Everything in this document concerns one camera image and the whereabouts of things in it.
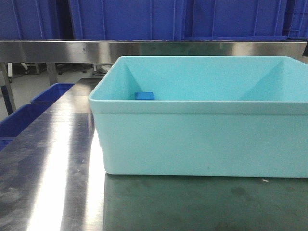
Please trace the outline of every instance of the small blue block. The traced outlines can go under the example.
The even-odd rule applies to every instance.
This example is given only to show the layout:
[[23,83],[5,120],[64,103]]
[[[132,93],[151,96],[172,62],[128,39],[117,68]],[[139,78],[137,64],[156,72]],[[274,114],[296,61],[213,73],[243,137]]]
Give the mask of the small blue block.
[[136,92],[135,100],[155,100],[153,92]]

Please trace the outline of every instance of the floor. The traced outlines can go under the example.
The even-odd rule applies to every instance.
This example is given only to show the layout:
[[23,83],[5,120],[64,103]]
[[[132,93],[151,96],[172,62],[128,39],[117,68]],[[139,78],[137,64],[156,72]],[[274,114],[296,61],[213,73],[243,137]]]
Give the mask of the floor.
[[[87,69],[87,73],[80,70],[69,70],[58,75],[59,83],[76,83],[81,78],[102,78],[102,75],[94,75],[93,69]],[[30,100],[49,87],[49,79],[46,71],[40,75],[13,75],[11,88],[16,104],[16,108],[24,104],[30,103]],[[0,121],[7,117],[7,111],[3,96],[0,91]]]

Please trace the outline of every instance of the stacked blue crates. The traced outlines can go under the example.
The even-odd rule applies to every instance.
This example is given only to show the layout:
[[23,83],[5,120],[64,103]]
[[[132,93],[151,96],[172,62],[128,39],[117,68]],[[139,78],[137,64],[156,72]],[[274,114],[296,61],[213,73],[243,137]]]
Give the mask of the stacked blue crates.
[[289,39],[308,38],[308,0],[288,0],[284,34]]
[[185,40],[284,40],[287,0],[188,0]]
[[70,0],[75,39],[168,40],[184,36],[187,0]]
[[0,0],[0,40],[72,39],[67,0]]

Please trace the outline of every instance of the blue plastic crate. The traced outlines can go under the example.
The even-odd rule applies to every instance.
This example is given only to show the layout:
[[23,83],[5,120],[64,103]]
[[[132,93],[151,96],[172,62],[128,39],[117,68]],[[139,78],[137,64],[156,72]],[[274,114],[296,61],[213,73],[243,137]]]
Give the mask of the blue plastic crate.
[[308,1],[288,0],[284,34],[290,39],[308,38]]
[[34,97],[31,100],[31,103],[53,104],[73,85],[74,83],[55,83],[49,88],[47,88],[45,91]]
[[75,39],[181,40],[186,0],[70,0]]
[[89,102],[110,174],[308,177],[307,89],[289,57],[132,56]]
[[72,39],[68,0],[0,0],[0,40]]
[[14,138],[40,116],[50,105],[26,104],[0,122],[0,138]]
[[0,151],[5,148],[13,138],[0,137]]
[[287,0],[188,0],[184,40],[284,40]]

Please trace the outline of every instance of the steel table surface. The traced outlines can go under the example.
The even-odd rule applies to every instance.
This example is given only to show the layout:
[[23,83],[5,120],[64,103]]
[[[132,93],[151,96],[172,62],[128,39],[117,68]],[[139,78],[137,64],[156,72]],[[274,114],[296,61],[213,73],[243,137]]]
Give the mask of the steel table surface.
[[0,152],[1,231],[306,231],[308,179],[108,175],[81,79]]

